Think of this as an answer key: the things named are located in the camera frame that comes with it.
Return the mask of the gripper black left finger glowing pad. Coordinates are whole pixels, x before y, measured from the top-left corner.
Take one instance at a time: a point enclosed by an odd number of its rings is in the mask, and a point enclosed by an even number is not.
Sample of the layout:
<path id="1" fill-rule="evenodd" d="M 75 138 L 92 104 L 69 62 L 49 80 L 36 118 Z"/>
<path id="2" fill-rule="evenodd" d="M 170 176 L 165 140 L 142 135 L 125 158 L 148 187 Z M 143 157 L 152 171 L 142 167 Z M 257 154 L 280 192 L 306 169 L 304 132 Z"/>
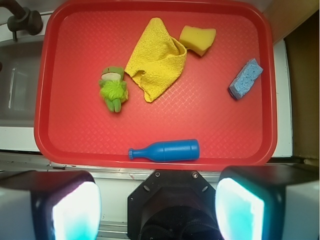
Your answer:
<path id="1" fill-rule="evenodd" d="M 93 176 L 80 171 L 1 171 L 2 240 L 95 240 L 102 214 Z"/>

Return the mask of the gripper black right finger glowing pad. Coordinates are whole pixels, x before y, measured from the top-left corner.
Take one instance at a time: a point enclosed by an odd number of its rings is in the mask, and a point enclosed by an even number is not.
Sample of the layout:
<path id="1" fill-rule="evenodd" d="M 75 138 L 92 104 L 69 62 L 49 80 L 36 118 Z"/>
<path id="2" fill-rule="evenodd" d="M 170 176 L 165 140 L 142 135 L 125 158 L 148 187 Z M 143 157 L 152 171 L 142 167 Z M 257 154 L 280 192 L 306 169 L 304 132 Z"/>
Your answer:
<path id="1" fill-rule="evenodd" d="M 319 168 L 228 166 L 216 186 L 215 213 L 224 240 L 318 240 Z"/>

